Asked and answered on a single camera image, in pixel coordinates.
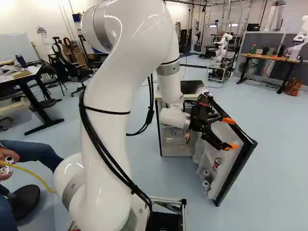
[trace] light blue floor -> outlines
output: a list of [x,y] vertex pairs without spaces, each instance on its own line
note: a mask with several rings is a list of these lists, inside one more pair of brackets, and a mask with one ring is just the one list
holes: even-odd
[[[194,59],[188,57],[188,63],[196,64]],[[198,60],[197,65],[202,64],[207,65],[206,61]],[[183,79],[201,79],[207,86],[221,86],[207,82],[205,74],[206,69],[187,67]],[[149,195],[187,198],[190,231],[307,230],[308,95],[304,92],[299,97],[277,95],[274,89],[253,86],[255,83],[236,85],[237,80],[234,77],[223,88],[209,90],[259,144],[219,208],[204,198],[190,158],[160,157],[155,118],[143,135],[127,138],[132,178]],[[67,86],[72,92],[77,84]],[[56,106],[63,112],[65,122],[24,136],[25,131],[40,124],[33,116],[29,122],[0,133],[0,139],[48,143],[62,157],[79,151],[78,97],[71,98],[69,93],[63,97],[58,88],[51,91],[52,96],[63,98]],[[142,125],[148,100],[148,88],[141,87],[128,132]],[[52,174],[45,166],[33,162],[20,165],[32,169],[52,185]],[[18,170],[4,185],[13,190],[29,183],[39,185],[43,197],[38,211],[20,230],[63,231],[69,216],[57,195],[47,192],[39,181]]]

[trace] controller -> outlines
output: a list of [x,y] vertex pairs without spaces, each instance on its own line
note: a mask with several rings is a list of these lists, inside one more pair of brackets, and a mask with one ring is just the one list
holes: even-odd
[[[7,157],[5,157],[4,162],[9,163],[9,164],[13,164],[14,163],[14,159],[11,156],[7,156]],[[2,166],[2,167],[0,167],[0,175],[2,175],[2,174],[9,174],[11,172],[13,172],[13,170],[11,170],[9,166]]]

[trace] whiteboard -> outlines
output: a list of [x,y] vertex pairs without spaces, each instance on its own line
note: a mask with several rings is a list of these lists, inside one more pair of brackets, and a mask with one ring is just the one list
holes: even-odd
[[25,61],[39,60],[26,33],[0,35],[0,62],[22,55]]

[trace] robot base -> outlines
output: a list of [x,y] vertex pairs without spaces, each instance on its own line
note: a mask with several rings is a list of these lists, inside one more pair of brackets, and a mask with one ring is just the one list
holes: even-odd
[[151,200],[172,213],[153,211],[146,231],[186,231],[186,199],[151,197]]
[[[126,225],[120,231],[187,231],[186,230],[186,199],[174,200],[163,197],[151,197],[153,206],[160,205],[170,212],[153,211],[151,223],[146,227],[149,215],[147,206],[134,196],[133,208]],[[74,221],[66,231],[75,227]]]

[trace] black table leg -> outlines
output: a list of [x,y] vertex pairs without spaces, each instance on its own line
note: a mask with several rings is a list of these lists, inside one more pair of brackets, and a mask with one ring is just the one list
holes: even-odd
[[37,101],[37,99],[35,98],[35,96],[33,95],[32,91],[30,90],[30,88],[28,87],[26,82],[20,82],[19,86],[21,88],[21,90],[24,92],[24,94],[26,95],[26,97],[29,99],[30,103],[32,104],[34,110],[40,115],[40,117],[44,120],[44,124],[34,128],[30,131],[25,132],[25,136],[29,135],[33,132],[48,128],[50,126],[53,126],[55,124],[61,123],[64,121],[64,119],[57,119],[57,120],[51,120],[50,117],[47,115],[47,113],[44,111],[44,109],[40,106],[39,102]]
[[42,80],[40,80],[40,78],[39,78],[38,76],[35,77],[35,80],[36,80],[36,82],[38,83],[39,87],[41,88],[43,94],[46,96],[46,98],[47,98],[48,100],[50,100],[50,99],[51,99],[51,96],[49,95],[49,93],[48,93],[46,87],[44,86],[44,84],[43,84],[43,82],[42,82]]
[[157,100],[155,100],[155,112],[156,112],[157,131],[158,131],[159,152],[160,152],[160,156],[163,156],[162,140],[161,140],[161,136],[160,136],[159,112],[158,112],[158,105],[157,105],[157,103],[158,103]]
[[285,75],[284,81],[283,81],[281,87],[279,88],[279,90],[277,91],[277,94],[281,94],[282,93],[282,91],[284,90],[285,84],[287,83],[287,81],[288,81],[288,79],[290,77],[290,74],[292,73],[294,63],[289,63],[289,64],[290,64],[290,68],[288,70],[288,73]]
[[243,67],[243,71],[242,71],[242,74],[241,74],[241,79],[239,81],[236,82],[236,84],[240,84],[240,83],[243,83],[247,78],[245,78],[245,74],[248,70],[248,66],[249,66],[249,60],[251,58],[246,58],[246,61],[244,63],[244,67]]

